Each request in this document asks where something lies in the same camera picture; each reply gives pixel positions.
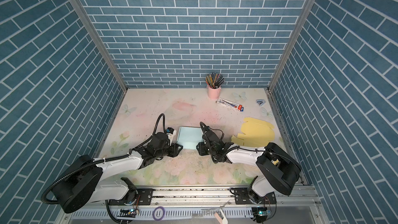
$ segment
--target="black mounting plate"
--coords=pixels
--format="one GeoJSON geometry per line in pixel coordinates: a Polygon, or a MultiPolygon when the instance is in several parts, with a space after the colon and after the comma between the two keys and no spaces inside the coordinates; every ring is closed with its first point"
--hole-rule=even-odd
{"type": "MultiPolygon", "coordinates": [[[[236,193],[235,204],[237,204],[237,205],[253,204],[253,202],[249,198],[247,188],[232,188],[231,191],[236,193]]],[[[275,204],[276,203],[276,198],[275,198],[274,192],[266,194],[266,197],[269,199],[270,202],[268,202],[267,199],[265,199],[265,202],[264,202],[264,199],[263,199],[258,204],[275,204]]]]}
{"type": "MultiPolygon", "coordinates": [[[[137,189],[140,196],[138,205],[148,206],[152,200],[153,189],[137,189]]],[[[109,206],[126,206],[123,200],[109,200],[109,206]]]]}

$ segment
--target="box of colored pencils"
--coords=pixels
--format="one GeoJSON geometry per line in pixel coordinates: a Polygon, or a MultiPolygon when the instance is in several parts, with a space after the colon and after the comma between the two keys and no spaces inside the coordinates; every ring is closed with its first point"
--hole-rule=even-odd
{"type": "Polygon", "coordinates": [[[205,80],[207,85],[212,89],[219,88],[224,83],[223,76],[220,73],[214,73],[214,72],[208,74],[205,80]]]}
{"type": "Polygon", "coordinates": [[[243,106],[238,104],[238,103],[235,103],[235,102],[232,102],[232,101],[227,101],[227,100],[222,99],[222,98],[219,98],[216,103],[220,104],[220,105],[223,105],[225,107],[229,107],[229,108],[235,109],[237,111],[243,112],[243,106]]]}

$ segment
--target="robotic arm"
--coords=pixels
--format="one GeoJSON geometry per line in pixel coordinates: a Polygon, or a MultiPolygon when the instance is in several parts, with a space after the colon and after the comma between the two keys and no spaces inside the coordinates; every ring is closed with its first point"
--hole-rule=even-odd
{"type": "Polygon", "coordinates": [[[136,200],[137,188],[128,178],[122,177],[122,181],[116,182],[103,180],[127,170],[142,169],[164,156],[176,157],[183,147],[171,143],[174,134],[173,128],[164,127],[164,114],[161,114],[152,135],[130,149],[126,155],[95,159],[88,155],[79,157],[44,191],[41,201],[61,205],[65,213],[72,213],[87,202],[108,199],[123,200],[126,205],[132,204],[136,200]],[[161,117],[163,132],[156,133],[161,117]],[[57,201],[47,199],[50,191],[57,201]]]}
{"type": "Polygon", "coordinates": [[[217,135],[200,122],[204,142],[200,142],[196,149],[199,155],[210,155],[214,163],[245,163],[259,167],[263,173],[256,177],[248,187],[251,201],[259,203],[270,192],[278,191],[290,195],[299,179],[301,166],[289,154],[275,143],[266,147],[252,148],[238,146],[232,142],[224,143],[217,135]]]}

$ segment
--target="pencil box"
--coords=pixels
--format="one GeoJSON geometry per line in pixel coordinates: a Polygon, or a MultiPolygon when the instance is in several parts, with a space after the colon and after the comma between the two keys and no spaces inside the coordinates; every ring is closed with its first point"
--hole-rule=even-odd
{"type": "Polygon", "coordinates": [[[221,104],[221,105],[223,105],[225,107],[229,107],[229,108],[235,109],[237,111],[243,112],[243,106],[238,104],[238,103],[235,103],[235,102],[232,102],[232,101],[227,101],[227,100],[222,99],[222,98],[219,98],[216,103],[217,104],[221,104]]]}

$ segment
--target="purple tape roll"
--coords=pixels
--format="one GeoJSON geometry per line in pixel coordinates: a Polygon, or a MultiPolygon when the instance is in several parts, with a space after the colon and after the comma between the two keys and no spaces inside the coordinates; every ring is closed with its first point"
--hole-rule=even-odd
{"type": "Polygon", "coordinates": [[[160,220],[163,219],[163,217],[164,217],[165,214],[166,214],[166,211],[164,210],[164,207],[157,207],[157,208],[155,208],[155,210],[152,212],[152,218],[153,218],[155,221],[160,221],[160,220]],[[155,217],[155,212],[156,212],[156,210],[158,210],[158,209],[161,209],[162,212],[163,212],[163,214],[162,214],[162,216],[161,216],[160,218],[155,217]]]}

